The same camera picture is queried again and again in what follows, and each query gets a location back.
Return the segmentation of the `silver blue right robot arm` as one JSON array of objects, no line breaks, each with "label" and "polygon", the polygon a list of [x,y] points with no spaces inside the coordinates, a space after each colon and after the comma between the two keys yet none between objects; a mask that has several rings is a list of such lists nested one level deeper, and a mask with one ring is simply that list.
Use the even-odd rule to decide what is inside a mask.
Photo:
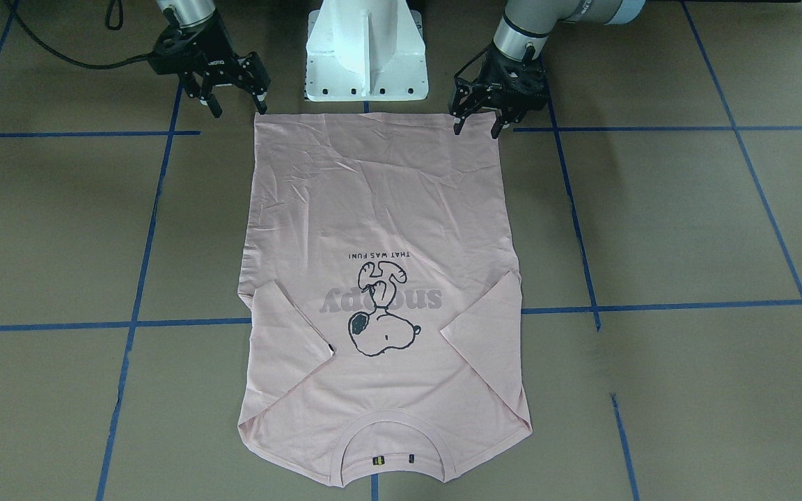
[{"label": "silver blue right robot arm", "polygon": [[258,53],[236,53],[225,23],[212,1],[159,1],[168,22],[150,52],[148,63],[158,75],[175,75],[188,98],[198,99],[215,118],[222,108],[217,86],[235,86],[267,112],[265,95],[271,79]]}]

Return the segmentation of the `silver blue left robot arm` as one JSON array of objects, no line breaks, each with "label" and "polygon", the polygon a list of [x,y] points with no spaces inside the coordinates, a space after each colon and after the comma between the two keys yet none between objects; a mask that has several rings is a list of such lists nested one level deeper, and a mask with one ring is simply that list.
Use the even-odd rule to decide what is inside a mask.
[{"label": "silver blue left robot arm", "polygon": [[459,134],[466,120],[481,110],[496,119],[493,139],[502,129],[520,123],[529,111],[549,101],[547,71],[539,61],[545,44],[559,23],[591,22],[622,25],[642,12],[643,1],[509,1],[492,41],[454,76],[454,94],[448,112]]}]

